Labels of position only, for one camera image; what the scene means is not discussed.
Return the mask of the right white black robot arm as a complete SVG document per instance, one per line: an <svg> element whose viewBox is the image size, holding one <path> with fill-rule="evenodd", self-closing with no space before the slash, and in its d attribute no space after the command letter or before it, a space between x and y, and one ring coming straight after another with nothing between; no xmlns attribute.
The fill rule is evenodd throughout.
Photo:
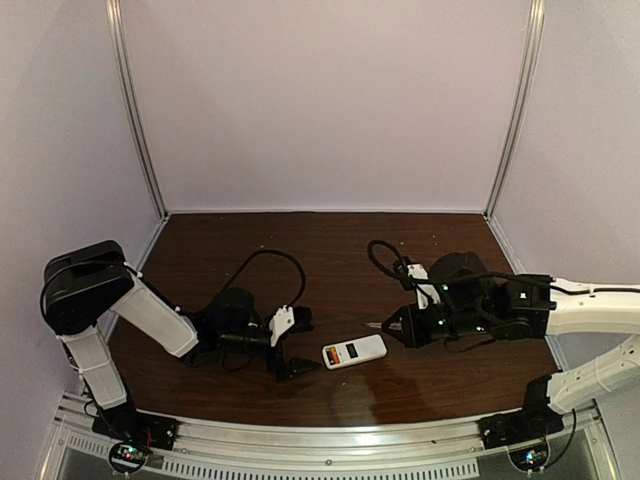
<svg viewBox="0 0 640 480"><path fill-rule="evenodd" d="M491 272L472 252L447 254L429 268L400 257L389 274L416 295L381 325L407 348L476 334L489 343L570 333L625 336L578 367L530 382L522 407L527 418L558 417L639 380L636 286Z"/></svg>

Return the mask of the white remote control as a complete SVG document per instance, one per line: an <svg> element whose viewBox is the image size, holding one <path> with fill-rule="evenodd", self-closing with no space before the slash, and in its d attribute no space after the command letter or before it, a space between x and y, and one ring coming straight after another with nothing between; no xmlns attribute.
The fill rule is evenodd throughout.
<svg viewBox="0 0 640 480"><path fill-rule="evenodd" d="M335 346L339 352L341 363L328 368L327 360L325 357L324 349L328 346ZM348 340L338 343L333 343L324 346L321 349L321 356L324 364L328 370L337 370L346 368L373 360L384 358L387 355L387 348L379 334L373 334L365 337L360 337L354 340Z"/></svg>

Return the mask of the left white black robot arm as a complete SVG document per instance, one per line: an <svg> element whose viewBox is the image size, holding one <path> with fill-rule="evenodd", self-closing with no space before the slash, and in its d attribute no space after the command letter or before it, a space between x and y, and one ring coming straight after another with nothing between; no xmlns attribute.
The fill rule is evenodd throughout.
<svg viewBox="0 0 640 480"><path fill-rule="evenodd" d="M99 419L116 436L132 437L143 420L98 327L108 312L189 366L223 363L230 354L261 357L279 381L319 367L313 360L284 354L289 335L313 330L309 308L291 301L261 317L254 296L227 281L207 306L187 312L134 269L113 240L53 258L43 280L41 316L82 377Z"/></svg>

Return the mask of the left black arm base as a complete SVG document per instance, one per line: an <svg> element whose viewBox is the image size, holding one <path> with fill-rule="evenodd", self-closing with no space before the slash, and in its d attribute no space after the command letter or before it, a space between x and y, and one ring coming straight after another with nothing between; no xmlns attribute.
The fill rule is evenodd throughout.
<svg viewBox="0 0 640 480"><path fill-rule="evenodd" d="M117 473L130 477L146 467L155 454L169 452L177 438L179 422L170 417L135 413L126 420L99 413L91 430L115 441L107 462Z"/></svg>

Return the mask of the orange black battery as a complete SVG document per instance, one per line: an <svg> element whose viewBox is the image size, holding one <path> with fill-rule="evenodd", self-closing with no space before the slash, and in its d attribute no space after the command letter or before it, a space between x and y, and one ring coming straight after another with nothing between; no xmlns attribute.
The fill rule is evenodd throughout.
<svg viewBox="0 0 640 480"><path fill-rule="evenodd" d="M328 346L324 349L328 368L333 368L341 363L340 355L335 346Z"/></svg>

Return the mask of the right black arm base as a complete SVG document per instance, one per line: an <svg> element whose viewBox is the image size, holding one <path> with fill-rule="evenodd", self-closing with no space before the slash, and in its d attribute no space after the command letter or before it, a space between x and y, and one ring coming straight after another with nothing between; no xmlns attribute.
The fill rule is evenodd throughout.
<svg viewBox="0 0 640 480"><path fill-rule="evenodd" d="M549 436L561 432L561 415L544 407L482 417L477 421L486 450L507 448L510 463L519 471L543 471L550 461Z"/></svg>

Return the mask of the small silver screwdriver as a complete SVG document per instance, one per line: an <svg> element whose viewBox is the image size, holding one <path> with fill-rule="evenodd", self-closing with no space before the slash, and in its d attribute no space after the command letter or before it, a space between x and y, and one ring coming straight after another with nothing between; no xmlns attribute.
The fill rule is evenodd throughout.
<svg viewBox="0 0 640 480"><path fill-rule="evenodd" d="M402 331L402 326L398 322L364 322L363 325L386 333Z"/></svg>

